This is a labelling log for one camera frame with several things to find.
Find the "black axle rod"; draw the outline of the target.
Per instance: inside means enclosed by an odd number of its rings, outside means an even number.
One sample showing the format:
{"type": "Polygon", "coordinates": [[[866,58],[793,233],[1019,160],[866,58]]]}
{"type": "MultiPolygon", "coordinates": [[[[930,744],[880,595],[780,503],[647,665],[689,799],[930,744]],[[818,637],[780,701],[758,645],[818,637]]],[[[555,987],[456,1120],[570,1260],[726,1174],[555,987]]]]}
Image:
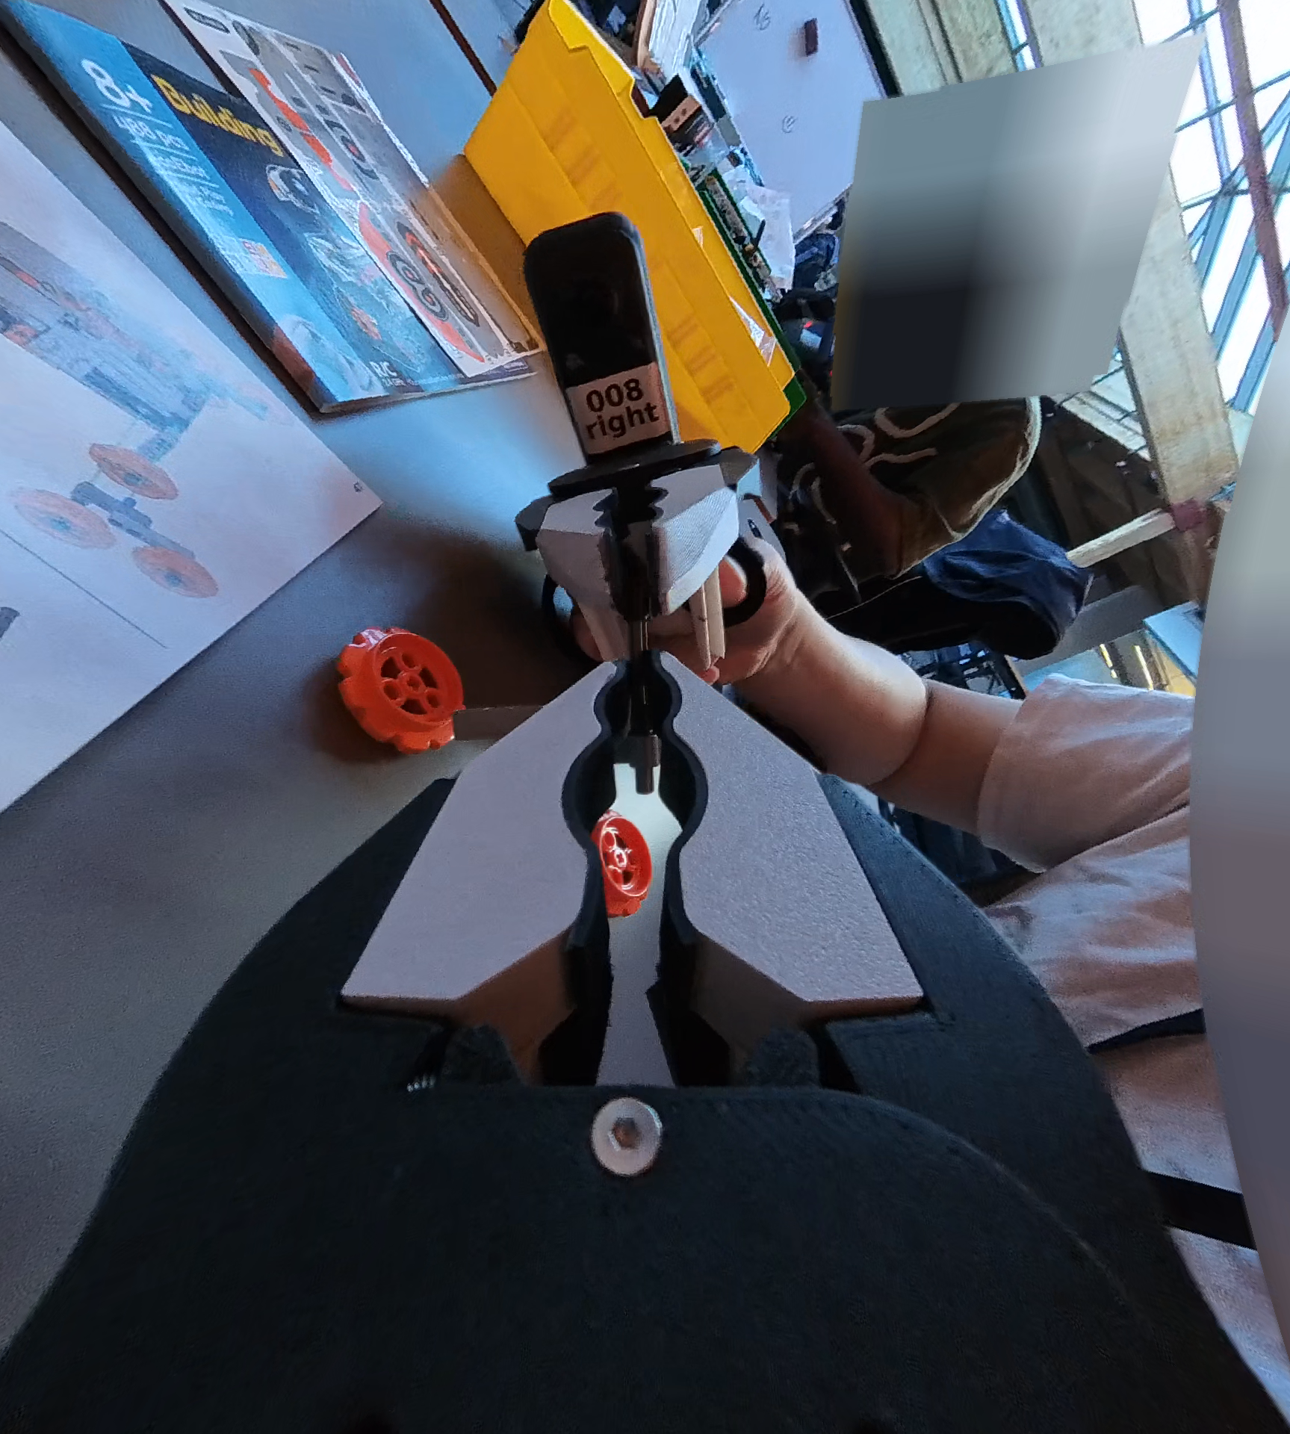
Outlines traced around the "black axle rod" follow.
{"type": "Polygon", "coordinates": [[[636,791],[654,796],[658,791],[658,763],[663,763],[663,736],[658,736],[658,708],[654,708],[654,563],[647,563],[647,536],[623,532],[620,536],[620,615],[630,630],[630,763],[636,763],[636,791]]]}

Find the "grey orange sticker sheet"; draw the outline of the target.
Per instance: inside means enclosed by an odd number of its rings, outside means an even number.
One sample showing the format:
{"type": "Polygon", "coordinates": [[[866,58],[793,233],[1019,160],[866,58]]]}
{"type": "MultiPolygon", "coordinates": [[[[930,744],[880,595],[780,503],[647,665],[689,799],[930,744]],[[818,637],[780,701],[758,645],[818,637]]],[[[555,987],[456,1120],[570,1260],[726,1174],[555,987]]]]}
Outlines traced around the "grey orange sticker sheet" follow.
{"type": "Polygon", "coordinates": [[[525,376],[537,346],[525,311],[385,127],[354,66],[314,39],[217,2],[166,0],[166,7],[302,163],[337,215],[429,330],[452,376],[460,383],[525,376]]]}

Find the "person's white t-shirt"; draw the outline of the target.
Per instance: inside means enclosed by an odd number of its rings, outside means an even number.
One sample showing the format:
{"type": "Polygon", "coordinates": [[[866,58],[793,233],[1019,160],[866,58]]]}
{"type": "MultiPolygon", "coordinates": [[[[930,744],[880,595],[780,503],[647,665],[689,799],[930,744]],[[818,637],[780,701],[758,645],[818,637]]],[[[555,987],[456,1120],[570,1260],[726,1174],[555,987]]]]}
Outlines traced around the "person's white t-shirt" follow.
{"type": "Polygon", "coordinates": [[[976,836],[1032,870],[993,924],[1032,961],[1146,1172],[1241,1194],[1189,926],[1189,694],[1048,676],[998,743],[976,836]]]}

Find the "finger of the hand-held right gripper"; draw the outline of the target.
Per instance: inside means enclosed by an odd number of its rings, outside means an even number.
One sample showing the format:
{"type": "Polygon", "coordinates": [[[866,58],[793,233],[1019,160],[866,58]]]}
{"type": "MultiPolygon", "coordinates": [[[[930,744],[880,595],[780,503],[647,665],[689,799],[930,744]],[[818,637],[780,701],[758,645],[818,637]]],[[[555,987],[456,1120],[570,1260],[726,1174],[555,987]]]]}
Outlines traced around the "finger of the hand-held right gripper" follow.
{"type": "Polygon", "coordinates": [[[731,485],[663,485],[647,525],[654,615],[677,615],[740,544],[731,485]]]}
{"type": "Polygon", "coordinates": [[[537,525],[537,553],[555,586],[580,605],[595,645],[630,645],[630,623],[620,615],[614,572],[614,525],[613,498],[555,498],[537,525]]]}

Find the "white open instruction booklet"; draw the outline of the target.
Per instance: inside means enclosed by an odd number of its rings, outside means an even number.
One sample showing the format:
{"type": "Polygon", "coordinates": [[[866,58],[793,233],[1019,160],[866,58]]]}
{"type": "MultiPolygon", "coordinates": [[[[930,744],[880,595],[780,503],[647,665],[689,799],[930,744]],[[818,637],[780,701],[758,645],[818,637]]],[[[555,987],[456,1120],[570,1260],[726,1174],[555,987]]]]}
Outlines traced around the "white open instruction booklet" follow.
{"type": "Polygon", "coordinates": [[[0,122],[0,810],[376,507],[0,122]]]}

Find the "orange round wheel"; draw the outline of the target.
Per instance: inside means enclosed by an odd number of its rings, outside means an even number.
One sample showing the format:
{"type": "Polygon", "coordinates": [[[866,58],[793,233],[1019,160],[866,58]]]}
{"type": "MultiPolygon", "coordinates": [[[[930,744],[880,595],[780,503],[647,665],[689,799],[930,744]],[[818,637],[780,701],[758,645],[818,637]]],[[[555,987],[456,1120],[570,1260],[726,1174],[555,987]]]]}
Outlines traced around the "orange round wheel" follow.
{"type": "Polygon", "coordinates": [[[647,836],[640,834],[636,820],[623,820],[620,810],[608,810],[595,821],[595,846],[597,846],[597,857],[604,857],[608,917],[640,915],[647,892],[654,892],[647,836]]]}

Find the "yellow plastic bin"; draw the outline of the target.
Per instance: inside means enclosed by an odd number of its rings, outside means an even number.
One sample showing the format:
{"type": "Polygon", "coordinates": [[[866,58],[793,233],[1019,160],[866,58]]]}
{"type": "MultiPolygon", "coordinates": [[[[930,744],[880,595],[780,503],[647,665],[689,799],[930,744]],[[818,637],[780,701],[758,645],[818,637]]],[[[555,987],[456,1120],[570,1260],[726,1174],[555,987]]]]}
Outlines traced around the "yellow plastic bin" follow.
{"type": "Polygon", "coordinates": [[[749,454],[775,440],[793,368],[767,346],[767,311],[665,127],[640,112],[636,72],[575,2],[536,11],[460,152],[522,238],[623,210],[647,247],[686,440],[749,454]]]}

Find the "orange gear wheel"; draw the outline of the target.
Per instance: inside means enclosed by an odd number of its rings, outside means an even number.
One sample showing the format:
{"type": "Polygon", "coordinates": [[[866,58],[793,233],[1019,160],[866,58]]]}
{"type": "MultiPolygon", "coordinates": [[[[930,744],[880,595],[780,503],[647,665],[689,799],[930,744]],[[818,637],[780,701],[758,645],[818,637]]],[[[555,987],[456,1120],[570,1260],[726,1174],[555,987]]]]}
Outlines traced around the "orange gear wheel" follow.
{"type": "Polygon", "coordinates": [[[442,645],[408,630],[363,630],[337,659],[342,701],[368,736],[398,749],[450,744],[460,708],[460,672],[442,645]]]}

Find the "person's right hand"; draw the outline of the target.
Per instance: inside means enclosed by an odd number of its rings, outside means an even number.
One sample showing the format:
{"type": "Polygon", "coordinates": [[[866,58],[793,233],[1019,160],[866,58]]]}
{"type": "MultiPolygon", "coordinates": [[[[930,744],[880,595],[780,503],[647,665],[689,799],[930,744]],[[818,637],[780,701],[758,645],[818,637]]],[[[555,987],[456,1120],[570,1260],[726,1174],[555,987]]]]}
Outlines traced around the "person's right hand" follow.
{"type": "Polygon", "coordinates": [[[726,656],[714,665],[704,659],[689,611],[647,623],[647,645],[672,653],[708,684],[758,676],[769,659],[793,656],[799,637],[811,623],[811,601],[803,595],[789,559],[767,536],[742,536],[742,546],[767,569],[767,601],[750,618],[726,630],[726,656]]]}

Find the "grey desk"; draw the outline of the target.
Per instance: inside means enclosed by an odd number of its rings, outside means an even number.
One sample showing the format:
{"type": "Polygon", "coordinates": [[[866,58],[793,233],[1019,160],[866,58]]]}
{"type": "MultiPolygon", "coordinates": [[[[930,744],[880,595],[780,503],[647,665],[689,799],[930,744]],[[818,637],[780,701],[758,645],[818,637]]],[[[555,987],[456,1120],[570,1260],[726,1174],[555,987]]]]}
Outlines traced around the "grey desk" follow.
{"type": "Polygon", "coordinates": [[[554,376],[314,434],[379,512],[0,813],[0,1348],[225,972],[475,754],[368,743],[337,694],[346,637],[437,637],[469,704],[537,704],[575,676],[514,525],[580,461],[554,376]]]}

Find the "blue kit manual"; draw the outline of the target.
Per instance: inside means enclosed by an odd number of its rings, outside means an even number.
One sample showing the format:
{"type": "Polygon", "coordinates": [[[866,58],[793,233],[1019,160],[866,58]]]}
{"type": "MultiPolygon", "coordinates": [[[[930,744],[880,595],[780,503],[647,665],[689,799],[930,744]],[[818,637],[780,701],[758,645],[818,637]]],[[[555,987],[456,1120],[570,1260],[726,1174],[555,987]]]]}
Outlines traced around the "blue kit manual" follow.
{"type": "Polygon", "coordinates": [[[244,101],[44,2],[6,0],[0,22],[314,405],[342,412],[468,383],[244,101]]]}

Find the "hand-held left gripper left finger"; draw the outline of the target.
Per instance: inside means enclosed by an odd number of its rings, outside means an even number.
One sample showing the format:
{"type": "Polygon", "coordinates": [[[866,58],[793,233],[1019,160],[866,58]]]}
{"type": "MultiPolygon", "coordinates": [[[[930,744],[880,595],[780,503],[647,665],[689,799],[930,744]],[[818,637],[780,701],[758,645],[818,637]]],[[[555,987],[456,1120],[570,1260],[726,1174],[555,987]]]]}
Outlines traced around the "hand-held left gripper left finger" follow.
{"type": "Polygon", "coordinates": [[[597,665],[460,770],[346,1002],[494,1027],[537,1081],[537,1046],[575,1010],[566,931],[587,875],[563,791],[604,736],[597,690],[613,676],[614,665],[597,665]]]}

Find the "person's right forearm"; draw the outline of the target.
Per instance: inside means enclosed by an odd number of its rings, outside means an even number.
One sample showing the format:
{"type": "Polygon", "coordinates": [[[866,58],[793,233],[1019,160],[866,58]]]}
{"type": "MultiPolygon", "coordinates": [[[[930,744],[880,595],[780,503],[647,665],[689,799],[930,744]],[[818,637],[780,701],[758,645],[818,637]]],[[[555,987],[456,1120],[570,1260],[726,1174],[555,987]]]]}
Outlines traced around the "person's right forearm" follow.
{"type": "Polygon", "coordinates": [[[1022,701],[920,676],[902,656],[811,615],[793,656],[740,684],[811,754],[894,806],[982,834],[993,754],[1022,701]]]}

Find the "green plastic bin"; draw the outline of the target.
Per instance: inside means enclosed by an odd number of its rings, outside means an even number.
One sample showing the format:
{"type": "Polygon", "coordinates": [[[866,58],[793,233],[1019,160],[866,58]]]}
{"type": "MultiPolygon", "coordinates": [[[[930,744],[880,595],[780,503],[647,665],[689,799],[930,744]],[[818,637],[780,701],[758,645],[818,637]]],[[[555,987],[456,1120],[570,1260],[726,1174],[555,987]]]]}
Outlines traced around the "green plastic bin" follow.
{"type": "Polygon", "coordinates": [[[718,224],[749,290],[767,311],[767,346],[780,346],[793,368],[784,383],[789,412],[806,402],[799,354],[784,337],[775,303],[793,290],[799,243],[793,243],[793,208],[784,189],[767,189],[733,169],[731,160],[698,178],[698,192],[708,200],[710,223],[718,224]]]}

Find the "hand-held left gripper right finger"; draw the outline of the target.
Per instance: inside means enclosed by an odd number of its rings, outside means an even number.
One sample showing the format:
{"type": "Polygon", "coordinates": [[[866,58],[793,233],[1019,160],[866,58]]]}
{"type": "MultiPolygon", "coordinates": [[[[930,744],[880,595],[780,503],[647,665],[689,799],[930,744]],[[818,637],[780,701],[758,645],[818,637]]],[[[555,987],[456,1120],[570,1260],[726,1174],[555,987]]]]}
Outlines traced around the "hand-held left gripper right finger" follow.
{"type": "Polygon", "coordinates": [[[665,863],[654,1011],[677,1087],[726,1087],[780,1027],[925,1010],[818,774],[658,656],[665,863]]]}

